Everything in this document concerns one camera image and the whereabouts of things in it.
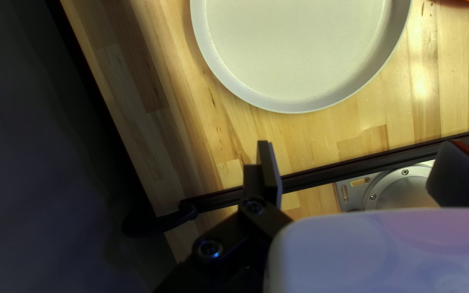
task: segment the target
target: black metal bracket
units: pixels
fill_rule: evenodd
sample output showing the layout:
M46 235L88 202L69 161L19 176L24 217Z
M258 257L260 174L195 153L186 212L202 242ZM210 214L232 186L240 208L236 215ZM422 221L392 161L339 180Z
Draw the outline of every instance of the black metal bracket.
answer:
M238 212L200 236L156 293L262 292L270 243L292 219L278 208L282 188L272 145L259 141L258 157L260 164L244 165Z

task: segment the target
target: plate rim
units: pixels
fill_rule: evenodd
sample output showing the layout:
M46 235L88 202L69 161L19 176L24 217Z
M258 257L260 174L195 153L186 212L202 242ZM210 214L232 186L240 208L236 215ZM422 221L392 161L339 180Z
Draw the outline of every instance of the plate rim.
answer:
M268 110L271 112L276 112L276 113L283 113L283 114L302 114L302 113L309 113L309 112L315 112L318 110L322 110L325 108L328 108L330 106L333 106L337 103L341 103L348 99L349 97L355 95L358 91L363 89L368 83L370 83L375 76L377 76L381 70L384 68L384 66L388 63L392 55L394 54L396 48L398 47L401 38L403 37L403 34L406 30L407 27L407 22L410 17L410 11L412 8L413 0L386 0L393 5L396 2L409 2L407 5L407 9L405 12L405 17L403 21L402 28L399 32L399 34L396 34L396 40L394 46L392 46L388 56L384 58L381 61L381 66L374 72L373 75L371 75L366 82L364 82L362 85L360 85L356 90L354 90L352 93L347 95L346 97L340 98L337 101L324 105L322 107L318 107L315 109L309 109L309 110L300 110L300 111L286 111L286 110L277 110L277 109L270 109L268 107L258 105L252 100L258 100L258 93L255 91L249 89L246 87L244 84L240 83L232 74L228 74L229 69L227 66L224 65L222 62L220 56L218 55L215 45L213 44L213 41L211 39L210 31L209 31L209 26L207 25L207 17L205 13L206 9L206 2L210 0L190 0L190 13L191 13L191 23L193 27L193 33L195 35L195 39L197 41L197 44L199 46L199 50L202 54L202 57L204 58L206 64L210 68L210 70L213 72L213 75L220 81L220 83L225 86L232 94L234 94L236 97L240 98L246 103L249 103L257 108Z

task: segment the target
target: black fabric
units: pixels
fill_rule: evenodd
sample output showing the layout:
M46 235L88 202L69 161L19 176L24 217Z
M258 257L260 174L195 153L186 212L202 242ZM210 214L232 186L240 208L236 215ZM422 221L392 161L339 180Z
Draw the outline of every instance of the black fabric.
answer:
M121 235L150 207L79 73L44 2L0 0L0 292L148 292L175 266Z

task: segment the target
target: wooden tabletop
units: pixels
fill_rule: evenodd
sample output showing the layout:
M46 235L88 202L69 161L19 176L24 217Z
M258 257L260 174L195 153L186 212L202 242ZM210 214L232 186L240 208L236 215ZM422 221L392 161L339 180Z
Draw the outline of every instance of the wooden tabletop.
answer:
M157 215L181 199L242 183L256 141L273 143L281 174L469 130L469 2L413 0L381 72L324 110L279 114L235 97L200 54L189 0L62 0ZM234 208L166 233L177 260ZM332 185L283 196L298 219L336 213Z

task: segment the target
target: wooden table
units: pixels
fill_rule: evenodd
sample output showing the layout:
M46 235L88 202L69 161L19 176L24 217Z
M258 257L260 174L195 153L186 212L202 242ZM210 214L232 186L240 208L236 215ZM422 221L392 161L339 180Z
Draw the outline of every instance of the wooden table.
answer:
M413 0L392 58L360 92L324 110L278 114L231 94L200 54L189 0L61 0L157 215L242 183L256 141L282 174L469 130L469 3ZM177 260L232 213L166 233ZM297 219L336 213L332 185L283 196Z

